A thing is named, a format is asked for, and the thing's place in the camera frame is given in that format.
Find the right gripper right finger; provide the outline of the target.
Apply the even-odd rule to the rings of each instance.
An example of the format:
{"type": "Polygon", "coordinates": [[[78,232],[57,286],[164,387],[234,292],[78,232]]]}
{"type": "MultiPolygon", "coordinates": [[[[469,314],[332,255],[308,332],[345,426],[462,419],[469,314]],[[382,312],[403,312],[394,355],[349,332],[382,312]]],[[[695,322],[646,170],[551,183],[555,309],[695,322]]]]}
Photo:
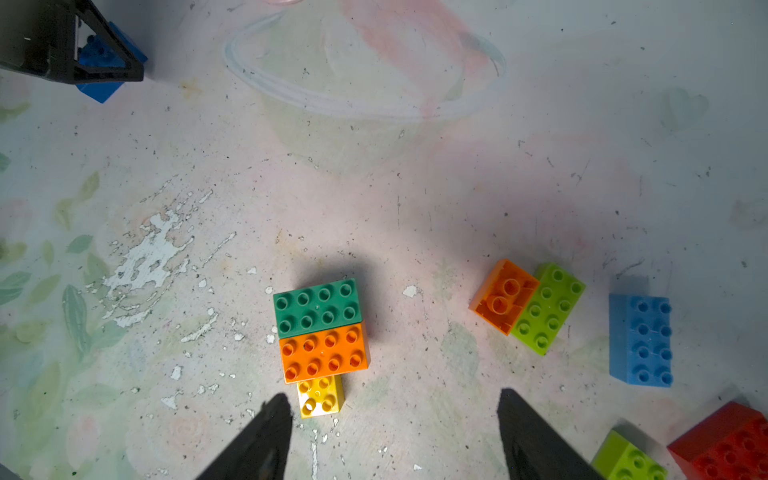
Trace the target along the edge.
{"type": "Polygon", "coordinates": [[[501,390],[497,414],[511,479],[602,479],[514,389],[501,390]]]}

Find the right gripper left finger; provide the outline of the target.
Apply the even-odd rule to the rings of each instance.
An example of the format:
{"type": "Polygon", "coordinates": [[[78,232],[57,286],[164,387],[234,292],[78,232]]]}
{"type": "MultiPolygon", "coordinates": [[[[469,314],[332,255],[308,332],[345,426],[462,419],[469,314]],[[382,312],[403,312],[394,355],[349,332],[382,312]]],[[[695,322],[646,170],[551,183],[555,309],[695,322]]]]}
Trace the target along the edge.
{"type": "Polygon", "coordinates": [[[283,479],[293,428],[285,394],[262,404],[259,413],[198,479],[283,479]]]}

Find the red lego brick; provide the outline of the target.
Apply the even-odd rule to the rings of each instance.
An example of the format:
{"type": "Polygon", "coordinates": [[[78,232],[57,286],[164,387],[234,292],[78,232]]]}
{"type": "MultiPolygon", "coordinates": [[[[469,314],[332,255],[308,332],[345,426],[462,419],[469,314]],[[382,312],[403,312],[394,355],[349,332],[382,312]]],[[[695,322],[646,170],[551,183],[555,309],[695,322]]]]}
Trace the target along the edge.
{"type": "Polygon", "coordinates": [[[667,446],[689,479],[765,479],[767,420],[730,402],[667,446]]]}

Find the yellow lego brick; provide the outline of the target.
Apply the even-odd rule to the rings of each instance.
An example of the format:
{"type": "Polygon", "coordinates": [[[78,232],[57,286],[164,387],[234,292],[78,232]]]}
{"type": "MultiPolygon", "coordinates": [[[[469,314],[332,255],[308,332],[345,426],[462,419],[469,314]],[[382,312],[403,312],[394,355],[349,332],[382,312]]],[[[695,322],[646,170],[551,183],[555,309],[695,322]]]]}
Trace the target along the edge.
{"type": "Polygon", "coordinates": [[[302,419],[339,413],[345,401],[341,375],[298,382],[297,392],[302,419]]]}

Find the orange lego brick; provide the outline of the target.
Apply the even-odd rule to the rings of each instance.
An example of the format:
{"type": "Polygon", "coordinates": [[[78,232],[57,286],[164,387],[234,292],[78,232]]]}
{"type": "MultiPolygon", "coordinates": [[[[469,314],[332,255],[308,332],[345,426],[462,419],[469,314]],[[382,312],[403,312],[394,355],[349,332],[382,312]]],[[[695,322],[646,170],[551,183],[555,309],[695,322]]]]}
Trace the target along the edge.
{"type": "Polygon", "coordinates": [[[369,366],[364,322],[281,339],[286,384],[340,375],[369,366]]]}

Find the dark green lego brick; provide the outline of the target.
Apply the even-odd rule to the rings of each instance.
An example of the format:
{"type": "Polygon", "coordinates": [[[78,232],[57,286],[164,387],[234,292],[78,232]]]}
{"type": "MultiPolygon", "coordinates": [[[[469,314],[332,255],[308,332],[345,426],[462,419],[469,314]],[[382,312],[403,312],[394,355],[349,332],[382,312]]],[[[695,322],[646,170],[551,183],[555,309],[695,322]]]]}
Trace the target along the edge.
{"type": "Polygon", "coordinates": [[[277,293],[273,304],[280,339],[363,321],[355,279],[277,293]]]}

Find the lime green lego brick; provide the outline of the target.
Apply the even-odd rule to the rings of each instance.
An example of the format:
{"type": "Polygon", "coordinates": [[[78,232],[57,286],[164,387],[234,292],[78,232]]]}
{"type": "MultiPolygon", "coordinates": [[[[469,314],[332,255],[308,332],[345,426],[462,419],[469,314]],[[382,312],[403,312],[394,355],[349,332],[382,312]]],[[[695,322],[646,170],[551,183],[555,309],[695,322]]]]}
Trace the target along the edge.
{"type": "Polygon", "coordinates": [[[540,264],[535,278],[540,284],[515,323],[512,334],[544,356],[586,285],[554,262],[540,264]]]}

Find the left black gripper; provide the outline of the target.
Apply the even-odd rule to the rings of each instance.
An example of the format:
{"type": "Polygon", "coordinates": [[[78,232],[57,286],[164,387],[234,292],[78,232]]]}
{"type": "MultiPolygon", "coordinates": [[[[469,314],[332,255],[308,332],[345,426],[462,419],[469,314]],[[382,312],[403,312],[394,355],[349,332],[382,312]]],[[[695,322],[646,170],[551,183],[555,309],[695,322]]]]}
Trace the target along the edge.
{"type": "Polygon", "coordinates": [[[144,65],[110,28],[91,1],[3,1],[1,67],[65,84],[140,82],[144,65]],[[78,63],[79,48],[99,36],[124,68],[78,63]]]}

